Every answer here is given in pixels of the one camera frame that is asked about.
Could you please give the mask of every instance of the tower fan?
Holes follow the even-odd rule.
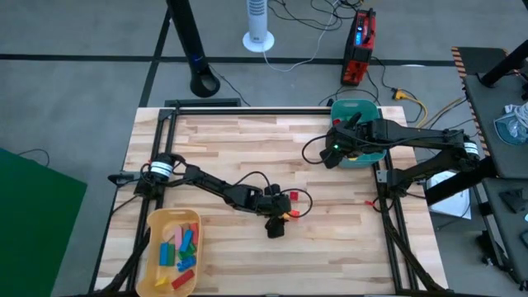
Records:
[[[275,37],[267,30],[267,0],[246,0],[249,32],[242,42],[247,50],[262,53],[275,43]]]
[[[191,4],[189,0],[167,0],[167,5],[191,69],[191,91],[198,97],[211,97],[220,89],[220,81],[205,57]]]

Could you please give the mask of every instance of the white cable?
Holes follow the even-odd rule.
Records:
[[[332,7],[334,7],[337,2],[339,2],[339,0],[336,0],[332,4]],[[289,71],[293,70],[295,67],[297,67],[297,66],[299,66],[301,64],[306,64],[308,62],[312,62],[315,59],[315,56],[317,55],[317,53],[319,52],[319,45],[321,44],[321,39],[323,38],[324,33],[326,33],[328,27],[330,27],[330,23],[332,22],[332,19],[333,19],[333,13],[330,15],[330,19],[328,20],[327,26],[324,27],[323,32],[321,33],[321,35],[319,36],[319,39],[317,40],[317,49],[315,49],[315,52],[313,53],[312,58],[307,59],[306,61],[303,61],[303,62],[298,62],[297,64],[294,64],[293,66],[291,66],[289,69],[278,69],[278,68],[275,68],[275,67],[271,66],[271,64],[267,61],[266,51],[263,50],[262,54],[264,54],[264,60],[266,60],[266,64],[268,66],[270,66],[270,68],[273,69],[273,70],[281,71],[281,72],[286,73],[286,72],[289,72]]]
[[[515,106],[513,108],[513,113],[517,120],[519,120],[519,123],[528,129],[528,103],[525,103],[522,106]]]

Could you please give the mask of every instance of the pink block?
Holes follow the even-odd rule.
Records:
[[[182,245],[182,238],[182,227],[176,226],[176,228],[174,229],[174,247],[176,247],[176,249],[180,248],[180,246]]]
[[[198,223],[193,223],[191,224],[191,230],[192,230],[192,244],[195,245],[195,247],[198,248],[197,244],[198,244]]]

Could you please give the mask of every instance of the green mat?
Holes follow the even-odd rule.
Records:
[[[87,185],[0,149],[2,296],[50,296]]]

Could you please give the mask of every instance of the blue block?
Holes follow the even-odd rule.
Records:
[[[189,247],[189,243],[192,240],[192,230],[187,230],[185,232],[185,235],[183,236],[183,240],[181,241],[180,246],[180,252],[187,252],[187,248]]]
[[[162,243],[159,247],[159,266],[168,264],[168,243]]]
[[[187,269],[193,267],[196,265],[196,257],[190,256],[188,258],[185,258],[181,262],[177,263],[176,266],[178,268],[179,272],[184,272]]]

